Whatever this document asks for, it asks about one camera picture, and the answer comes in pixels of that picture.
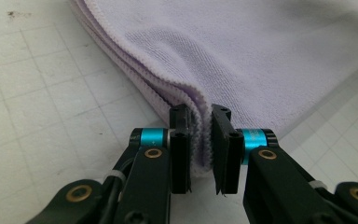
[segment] cloth fold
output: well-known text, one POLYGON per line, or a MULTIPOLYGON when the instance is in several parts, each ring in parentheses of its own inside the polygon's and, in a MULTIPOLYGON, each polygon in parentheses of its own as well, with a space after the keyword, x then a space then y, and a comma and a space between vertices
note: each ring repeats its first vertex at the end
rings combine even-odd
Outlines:
POLYGON ((212 167, 212 103, 282 136, 358 69, 358 1, 70 3, 165 122, 171 105, 192 110, 193 175, 212 167))

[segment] purple cloth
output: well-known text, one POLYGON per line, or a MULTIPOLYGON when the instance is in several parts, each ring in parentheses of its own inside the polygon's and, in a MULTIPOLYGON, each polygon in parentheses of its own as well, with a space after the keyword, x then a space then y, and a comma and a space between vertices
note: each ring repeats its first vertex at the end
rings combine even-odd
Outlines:
POLYGON ((211 104, 283 136, 358 69, 358 1, 71 0, 85 29, 168 121, 194 113, 191 171, 211 169, 211 104))

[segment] lavender towel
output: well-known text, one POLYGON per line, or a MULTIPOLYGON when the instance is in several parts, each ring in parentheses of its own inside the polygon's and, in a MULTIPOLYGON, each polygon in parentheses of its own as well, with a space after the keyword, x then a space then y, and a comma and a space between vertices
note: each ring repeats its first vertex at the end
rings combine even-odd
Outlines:
POLYGON ((279 136, 358 69, 358 1, 71 0, 85 29, 168 121, 195 116, 191 171, 211 169, 211 103, 279 136))

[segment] towel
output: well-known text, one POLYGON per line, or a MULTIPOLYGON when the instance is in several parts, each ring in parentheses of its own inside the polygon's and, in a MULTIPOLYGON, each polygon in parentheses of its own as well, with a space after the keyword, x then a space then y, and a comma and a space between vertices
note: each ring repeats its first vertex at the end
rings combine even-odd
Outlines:
POLYGON ((213 165, 212 104, 283 136, 358 69, 358 1, 71 0, 88 33, 168 123, 186 104, 191 173, 213 165))

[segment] blue metallic cylinder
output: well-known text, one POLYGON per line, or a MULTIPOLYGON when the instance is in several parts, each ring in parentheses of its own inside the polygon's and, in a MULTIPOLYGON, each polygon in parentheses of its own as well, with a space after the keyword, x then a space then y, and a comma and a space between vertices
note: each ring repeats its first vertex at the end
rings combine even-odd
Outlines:
POLYGON ((257 147, 266 147, 267 137, 261 129, 242 129, 243 133, 243 150, 244 158, 243 165, 247 165, 249 162, 249 156, 253 149, 257 147))
POLYGON ((163 147, 164 129, 144 128, 141 133, 141 147, 163 147))

